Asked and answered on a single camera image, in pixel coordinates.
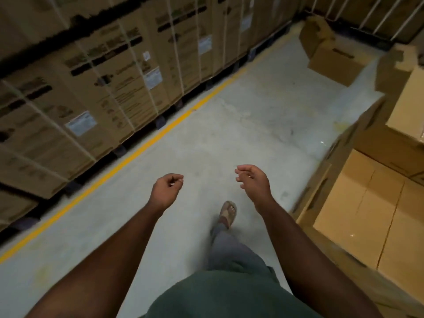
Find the gray pants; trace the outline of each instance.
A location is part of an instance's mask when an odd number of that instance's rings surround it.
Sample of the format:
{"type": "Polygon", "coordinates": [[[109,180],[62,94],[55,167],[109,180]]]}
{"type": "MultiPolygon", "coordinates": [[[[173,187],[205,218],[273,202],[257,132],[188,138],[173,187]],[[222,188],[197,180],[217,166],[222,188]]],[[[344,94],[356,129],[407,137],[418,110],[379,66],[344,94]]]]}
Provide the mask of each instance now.
{"type": "Polygon", "coordinates": [[[227,227],[218,223],[211,230],[212,248],[209,253],[208,270],[243,272],[265,276],[278,283],[272,267],[249,247],[239,242],[228,232],[227,227]]]}

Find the green shirt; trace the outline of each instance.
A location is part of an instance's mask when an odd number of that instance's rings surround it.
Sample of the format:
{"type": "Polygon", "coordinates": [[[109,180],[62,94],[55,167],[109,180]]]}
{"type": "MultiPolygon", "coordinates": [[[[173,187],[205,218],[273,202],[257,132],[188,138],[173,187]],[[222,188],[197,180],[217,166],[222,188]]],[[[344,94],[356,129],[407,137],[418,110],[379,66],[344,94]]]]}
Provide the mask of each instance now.
{"type": "Polygon", "coordinates": [[[229,271],[199,271],[180,281],[144,317],[322,318],[273,279],[229,271]]]}

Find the gray floor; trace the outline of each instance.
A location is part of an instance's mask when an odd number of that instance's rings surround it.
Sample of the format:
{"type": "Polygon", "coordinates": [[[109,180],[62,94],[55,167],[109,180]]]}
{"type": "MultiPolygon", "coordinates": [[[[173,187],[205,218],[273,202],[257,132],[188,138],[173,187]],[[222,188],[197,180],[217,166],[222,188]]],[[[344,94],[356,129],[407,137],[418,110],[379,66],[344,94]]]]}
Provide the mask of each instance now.
{"type": "Polygon", "coordinates": [[[202,268],[209,229],[227,199],[239,209],[233,233],[274,267],[288,288],[262,219],[236,183],[234,168],[246,163],[261,167],[274,197],[290,210],[332,141],[381,95],[373,90],[376,62],[349,88],[307,69],[299,31],[300,26],[292,28],[235,82],[1,263],[0,316],[22,317],[138,211],[154,181],[168,172],[184,174],[184,188],[153,232],[120,318],[144,314],[167,288],[202,268]]]}

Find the person's right arm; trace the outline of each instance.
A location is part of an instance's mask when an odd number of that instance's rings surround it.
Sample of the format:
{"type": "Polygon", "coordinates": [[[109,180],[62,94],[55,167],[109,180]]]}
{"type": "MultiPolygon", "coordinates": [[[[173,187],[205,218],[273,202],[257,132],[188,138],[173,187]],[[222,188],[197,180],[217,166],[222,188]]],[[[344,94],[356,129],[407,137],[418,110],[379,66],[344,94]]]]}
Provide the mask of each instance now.
{"type": "Polygon", "coordinates": [[[253,165],[240,165],[235,171],[265,222],[294,296],[326,318],[382,318],[376,305],[274,200],[266,174],[253,165]]]}

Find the yellow line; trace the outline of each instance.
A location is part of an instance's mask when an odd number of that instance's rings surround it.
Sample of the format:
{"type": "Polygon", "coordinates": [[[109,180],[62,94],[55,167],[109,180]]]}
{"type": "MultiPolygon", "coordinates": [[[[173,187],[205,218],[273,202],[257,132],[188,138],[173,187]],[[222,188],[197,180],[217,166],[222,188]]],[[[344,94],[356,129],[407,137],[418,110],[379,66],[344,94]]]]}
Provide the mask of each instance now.
{"type": "MultiPolygon", "coordinates": [[[[283,42],[283,40],[287,40],[290,37],[290,34],[286,35],[285,38],[280,38],[279,44],[283,42]]],[[[222,82],[219,86],[215,87],[213,91],[211,91],[210,94],[205,96],[202,100],[200,100],[197,104],[193,106],[190,110],[185,112],[183,115],[178,117],[176,120],[174,120],[172,123],[168,124],[163,130],[161,130],[154,138],[148,140],[145,144],[143,144],[140,148],[138,148],[136,151],[134,151],[130,156],[126,157],[124,160],[122,160],[117,166],[115,166],[112,170],[110,170],[106,175],[98,179],[96,182],[94,182],[87,190],[82,192],[80,195],[75,197],[69,204],[67,204],[63,209],[61,209],[59,212],[57,212],[54,216],[52,216],[50,219],[46,220],[45,222],[41,223],[40,226],[29,233],[26,237],[24,237],[22,240],[20,240],[18,243],[16,243],[14,246],[12,246],[9,250],[7,250],[5,253],[3,253],[0,256],[0,264],[5,262],[7,259],[12,257],[14,254],[16,254],[21,248],[23,248],[25,245],[27,245],[30,241],[34,240],[37,236],[39,236],[42,232],[44,232],[48,227],[50,227],[52,224],[54,224],[57,220],[59,220],[61,217],[63,217],[66,213],[68,213],[75,205],[80,203],[84,198],[88,197],[91,193],[93,193],[95,190],[97,190],[102,184],[104,184],[107,180],[109,180],[112,176],[114,176],[116,173],[118,173],[121,169],[124,168],[125,165],[132,162],[136,157],[138,157],[140,154],[142,154],[144,151],[146,151],[149,147],[154,145],[156,142],[158,142],[163,136],[165,136],[167,133],[169,133],[175,126],[180,124],[184,119],[186,119],[188,116],[190,116],[193,112],[195,112],[197,109],[199,109],[201,106],[206,104],[209,100],[211,100],[214,96],[216,96],[219,92],[221,92],[225,87],[233,83],[237,78],[239,78],[242,74],[244,74],[247,71],[247,68],[252,68],[257,63],[259,63],[272,49],[268,48],[264,50],[258,58],[256,58],[252,63],[248,64],[247,66],[244,66],[241,68],[238,72],[233,74],[231,77],[229,77],[227,80],[222,82]]]]}

